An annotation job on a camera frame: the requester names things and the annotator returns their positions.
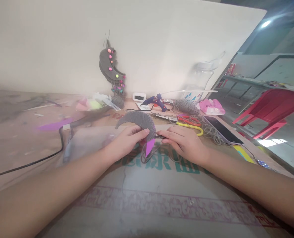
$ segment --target pink plastic bag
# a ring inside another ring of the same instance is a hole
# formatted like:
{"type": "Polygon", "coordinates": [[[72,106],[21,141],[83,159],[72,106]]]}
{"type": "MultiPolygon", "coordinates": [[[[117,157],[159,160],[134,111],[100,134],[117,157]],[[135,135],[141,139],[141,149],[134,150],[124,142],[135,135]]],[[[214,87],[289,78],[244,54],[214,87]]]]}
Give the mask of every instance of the pink plastic bag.
{"type": "Polygon", "coordinates": [[[225,114],[225,110],[222,108],[222,105],[216,99],[205,99],[204,101],[201,101],[199,105],[200,109],[206,115],[219,116],[225,114]]]}

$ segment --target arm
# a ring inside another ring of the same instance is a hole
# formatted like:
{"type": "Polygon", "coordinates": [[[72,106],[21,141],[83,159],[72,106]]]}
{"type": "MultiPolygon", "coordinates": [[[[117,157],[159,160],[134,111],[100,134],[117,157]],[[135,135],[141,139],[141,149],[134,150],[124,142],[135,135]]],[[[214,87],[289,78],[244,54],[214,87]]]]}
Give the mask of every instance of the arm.
{"type": "Polygon", "coordinates": [[[149,134],[124,129],[107,147],[0,192],[0,237],[34,237],[114,162],[149,134]]]}
{"type": "Polygon", "coordinates": [[[204,167],[294,227],[293,178],[208,149],[188,128],[174,125],[157,133],[165,136],[162,142],[172,145],[181,156],[204,167]]]}

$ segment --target digital clock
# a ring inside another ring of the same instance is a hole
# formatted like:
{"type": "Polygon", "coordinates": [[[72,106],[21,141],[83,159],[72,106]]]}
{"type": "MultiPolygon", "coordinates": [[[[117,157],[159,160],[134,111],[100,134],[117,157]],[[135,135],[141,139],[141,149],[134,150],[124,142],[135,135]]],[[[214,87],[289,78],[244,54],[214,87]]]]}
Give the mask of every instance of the digital clock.
{"type": "Polygon", "coordinates": [[[143,102],[146,100],[145,93],[133,93],[133,101],[143,102]]]}

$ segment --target gray crescent shape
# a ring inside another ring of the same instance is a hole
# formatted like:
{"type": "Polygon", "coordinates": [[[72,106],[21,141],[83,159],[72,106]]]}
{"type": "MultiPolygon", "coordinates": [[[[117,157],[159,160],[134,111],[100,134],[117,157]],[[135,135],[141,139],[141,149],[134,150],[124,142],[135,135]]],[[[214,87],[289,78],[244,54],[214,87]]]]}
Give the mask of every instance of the gray crescent shape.
{"type": "Polygon", "coordinates": [[[148,128],[150,130],[149,135],[146,137],[147,142],[151,141],[152,139],[155,138],[156,136],[156,126],[154,125],[153,119],[151,116],[149,116],[145,112],[141,111],[130,111],[127,112],[116,124],[116,129],[118,127],[126,122],[132,122],[137,124],[138,126],[141,127],[141,129],[146,129],[148,128]]]}
{"type": "Polygon", "coordinates": [[[101,50],[100,70],[109,82],[113,82],[114,80],[115,81],[122,80],[123,76],[126,75],[124,73],[121,73],[115,68],[115,63],[116,63],[116,51],[113,47],[109,47],[109,48],[101,50]]]}

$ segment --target blue glue gun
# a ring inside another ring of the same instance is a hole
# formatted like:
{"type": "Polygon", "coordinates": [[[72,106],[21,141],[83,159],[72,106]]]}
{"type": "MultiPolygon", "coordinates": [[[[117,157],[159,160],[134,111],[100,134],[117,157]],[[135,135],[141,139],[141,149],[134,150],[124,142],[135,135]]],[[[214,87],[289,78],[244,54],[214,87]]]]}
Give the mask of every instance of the blue glue gun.
{"type": "Polygon", "coordinates": [[[162,111],[165,112],[168,109],[166,108],[166,106],[160,101],[161,99],[161,94],[157,94],[157,96],[152,96],[148,99],[146,99],[141,105],[149,105],[151,103],[155,103],[157,104],[159,107],[161,107],[162,111]]]}

